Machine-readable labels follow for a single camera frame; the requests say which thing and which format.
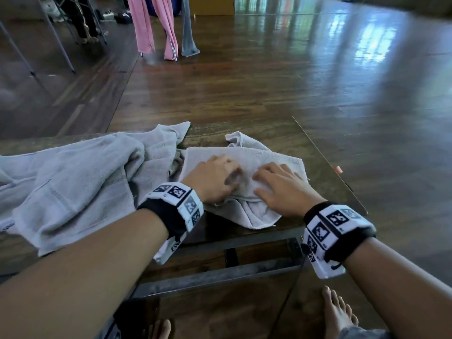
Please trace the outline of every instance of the table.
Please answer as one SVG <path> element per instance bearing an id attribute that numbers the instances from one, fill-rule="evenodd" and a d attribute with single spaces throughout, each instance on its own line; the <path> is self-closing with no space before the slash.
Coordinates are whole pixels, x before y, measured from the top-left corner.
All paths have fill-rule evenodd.
<path id="1" fill-rule="evenodd" d="M 261 141 L 272 151 L 302 158 L 310 184 L 322 196 L 347 204 L 362 215 L 367 214 L 363 205 L 293 118 L 266 118 L 193 125 L 182 142 L 181 148 L 226 146 L 225 135 L 236 130 Z M 35 152 L 101 135 L 0 141 L 0 154 Z M 303 229 L 304 224 L 300 219 L 281 218 L 275 227 L 253 231 L 218 216 L 207 214 L 173 256 L 202 254 L 218 250 L 224 250 L 225 254 L 233 255 L 234 248 L 285 239 L 291 257 L 245 265 L 233 264 L 224 269 L 206 271 L 191 276 L 139 283 L 131 297 L 160 295 L 212 283 L 282 273 L 300 268 L 304 261 L 300 250 Z M 24 239 L 0 234 L 0 278 L 7 279 L 36 262 L 37 259 L 36 250 Z"/>

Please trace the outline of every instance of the foot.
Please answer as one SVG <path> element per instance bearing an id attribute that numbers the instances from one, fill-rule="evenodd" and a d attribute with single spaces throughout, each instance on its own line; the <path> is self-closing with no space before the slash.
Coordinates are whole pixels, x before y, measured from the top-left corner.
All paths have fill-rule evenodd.
<path id="1" fill-rule="evenodd" d="M 171 333 L 171 322 L 157 320 L 154 325 L 149 326 L 148 339 L 168 339 Z"/>
<path id="2" fill-rule="evenodd" d="M 337 296 L 336 291 L 325 286 L 322 294 L 325 299 L 325 339 L 337 339 L 342 329 L 358 326 L 352 308 Z"/>

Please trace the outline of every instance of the hand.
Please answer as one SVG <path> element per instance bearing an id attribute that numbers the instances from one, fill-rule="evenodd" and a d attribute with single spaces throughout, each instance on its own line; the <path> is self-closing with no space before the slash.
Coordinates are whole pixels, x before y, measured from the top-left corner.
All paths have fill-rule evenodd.
<path id="1" fill-rule="evenodd" d="M 256 181 L 268 184 L 273 193 L 263 188 L 254 190 L 271 210 L 283 216 L 304 216 L 313 206 L 326 201 L 297 173 L 285 164 L 263 165 L 253 175 Z"/>
<path id="2" fill-rule="evenodd" d="M 239 174 L 240 165 L 229 156 L 212 156 L 206 162 L 200 162 L 182 183 L 195 190 L 199 199 L 205 203 L 223 201 L 239 183 L 227 183 L 231 174 Z"/>

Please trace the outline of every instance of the table top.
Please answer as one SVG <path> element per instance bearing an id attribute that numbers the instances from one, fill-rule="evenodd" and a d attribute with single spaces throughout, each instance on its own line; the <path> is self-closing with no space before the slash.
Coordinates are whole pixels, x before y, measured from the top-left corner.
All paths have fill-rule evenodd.
<path id="1" fill-rule="evenodd" d="M 302 158 L 310 184 L 323 197 L 347 204 L 363 215 L 367 214 L 363 205 L 293 118 L 255 119 L 193 125 L 180 146 L 183 148 L 227 146 L 225 135 L 237 130 L 259 140 L 274 152 Z M 36 152 L 101 135 L 103 134 L 0 141 L 0 154 L 12 155 Z M 304 226 L 301 219 L 283 217 L 275 227 L 255 231 L 240 227 L 212 214 L 208 214 L 204 220 L 189 234 L 184 242 L 186 247 L 227 241 L 234 238 L 241 239 L 241 245 L 243 245 L 248 238 L 251 239 L 253 236 L 263 233 L 267 233 L 266 238 L 268 239 L 265 239 L 265 241 L 272 241 L 273 237 L 274 240 L 278 239 L 277 234 L 280 231 Z M 0 276 L 21 271 L 37 259 L 36 249 L 23 238 L 0 234 Z"/>

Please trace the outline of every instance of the white towel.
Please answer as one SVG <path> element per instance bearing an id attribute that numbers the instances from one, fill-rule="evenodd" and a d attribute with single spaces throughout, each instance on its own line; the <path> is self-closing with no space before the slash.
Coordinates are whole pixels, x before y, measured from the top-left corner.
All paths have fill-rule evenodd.
<path id="1" fill-rule="evenodd" d="M 189 126 L 0 156 L 0 231 L 19 233 L 42 256 L 132 213 L 168 181 Z"/>
<path id="2" fill-rule="evenodd" d="M 288 167 L 307 181 L 305 167 L 300 158 L 286 156 L 270 151 L 261 142 L 243 133 L 234 132 L 226 135 L 228 147 L 190 147 L 186 150 L 184 166 L 179 180 L 182 180 L 201 161 L 212 155 L 227 154 L 235 158 L 243 169 L 240 189 L 235 191 L 223 205 L 205 205 L 205 210 L 229 219 L 238 225 L 253 230 L 274 226 L 281 217 L 270 210 L 267 205 L 254 195 L 256 188 L 268 188 L 266 184 L 254 181 L 251 177 L 257 169 L 267 163 L 287 164 Z"/>

